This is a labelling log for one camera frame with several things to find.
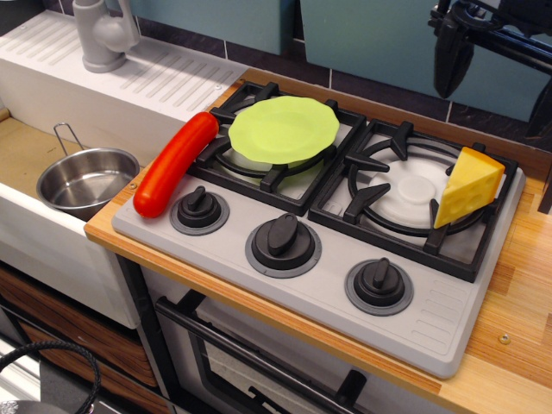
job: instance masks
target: red sausage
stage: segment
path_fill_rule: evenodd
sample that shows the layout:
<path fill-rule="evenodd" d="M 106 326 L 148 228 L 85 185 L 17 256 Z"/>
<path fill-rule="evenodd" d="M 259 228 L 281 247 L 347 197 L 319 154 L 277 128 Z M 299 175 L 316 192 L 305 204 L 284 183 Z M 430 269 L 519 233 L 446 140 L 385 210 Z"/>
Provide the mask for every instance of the red sausage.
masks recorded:
<path fill-rule="evenodd" d="M 154 218 L 166 208 L 174 189 L 188 167 L 218 133 L 218 121 L 209 112 L 199 112 L 166 144 L 142 180 L 134 207 L 145 218 Z"/>

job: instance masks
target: yellow cheese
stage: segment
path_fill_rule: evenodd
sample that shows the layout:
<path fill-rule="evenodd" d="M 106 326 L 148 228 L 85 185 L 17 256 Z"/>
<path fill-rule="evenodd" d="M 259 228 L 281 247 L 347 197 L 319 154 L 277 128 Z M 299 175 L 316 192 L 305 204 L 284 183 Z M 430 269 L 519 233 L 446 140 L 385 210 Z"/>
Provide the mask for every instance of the yellow cheese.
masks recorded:
<path fill-rule="evenodd" d="M 442 193 L 433 227 L 438 229 L 492 203 L 504 170 L 491 157 L 464 147 Z"/>

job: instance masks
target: toy stove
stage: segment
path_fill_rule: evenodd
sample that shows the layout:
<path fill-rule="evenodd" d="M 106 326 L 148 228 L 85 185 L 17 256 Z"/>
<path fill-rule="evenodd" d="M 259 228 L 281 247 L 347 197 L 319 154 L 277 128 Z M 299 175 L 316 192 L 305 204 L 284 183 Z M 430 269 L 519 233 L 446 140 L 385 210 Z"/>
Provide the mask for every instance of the toy stove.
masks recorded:
<path fill-rule="evenodd" d="M 228 137 L 236 113 L 285 95 L 244 84 L 220 108 L 219 136 L 170 207 L 144 219 L 129 200 L 113 226 L 441 378 L 456 372 L 524 187 L 505 165 L 495 201 L 433 229 L 461 147 L 327 104 L 334 144 L 290 165 L 253 162 Z M 485 151 L 481 145 L 475 149 Z"/>

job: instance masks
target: faucet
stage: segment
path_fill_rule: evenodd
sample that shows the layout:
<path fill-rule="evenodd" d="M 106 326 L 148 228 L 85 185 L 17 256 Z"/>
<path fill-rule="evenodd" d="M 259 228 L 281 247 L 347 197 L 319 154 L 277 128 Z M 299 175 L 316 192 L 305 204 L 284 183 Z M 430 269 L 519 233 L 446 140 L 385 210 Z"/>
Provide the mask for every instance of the faucet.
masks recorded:
<path fill-rule="evenodd" d="M 125 52 L 140 41 L 129 0 L 119 0 L 122 17 L 111 17 L 105 0 L 73 0 L 85 68 L 94 73 L 121 67 Z"/>

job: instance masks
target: oven door handle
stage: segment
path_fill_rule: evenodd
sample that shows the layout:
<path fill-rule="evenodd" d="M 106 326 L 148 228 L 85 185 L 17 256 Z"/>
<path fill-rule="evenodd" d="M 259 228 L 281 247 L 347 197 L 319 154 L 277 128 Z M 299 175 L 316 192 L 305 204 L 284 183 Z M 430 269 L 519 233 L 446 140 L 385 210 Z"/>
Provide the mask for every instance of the oven door handle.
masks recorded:
<path fill-rule="evenodd" d="M 360 394 L 362 387 L 366 383 L 366 377 L 364 377 L 364 375 L 356 371 L 351 371 L 356 373 L 355 378 L 359 379 L 358 381 L 355 381 L 356 384 L 353 385 L 355 388 L 355 392 L 353 394 L 356 395 L 354 399 L 350 398 L 350 395 L 352 394 L 349 394 L 349 398 L 343 398 L 343 394 L 347 393 L 341 388 L 337 396 L 332 397 L 328 393 L 316 389 L 296 374 L 269 360 L 258 351 L 249 348 L 245 344 L 238 342 L 235 338 L 199 319 L 195 315 L 195 309 L 203 300 L 202 296 L 203 295 L 200 293 L 190 291 L 179 302 L 179 304 L 174 304 L 166 297 L 162 297 L 155 303 L 155 309 L 161 315 L 168 317 L 170 320 L 191 332 L 193 335 L 200 337 L 204 341 L 216 346 L 237 360 L 264 373 L 269 378 L 278 381 L 280 384 L 288 387 L 294 392 L 297 392 L 299 395 L 304 396 L 325 410 L 335 414 L 361 414 L 353 408 L 353 404 L 356 397 Z M 192 306 L 189 304 L 186 305 L 186 297 L 192 299 Z"/>

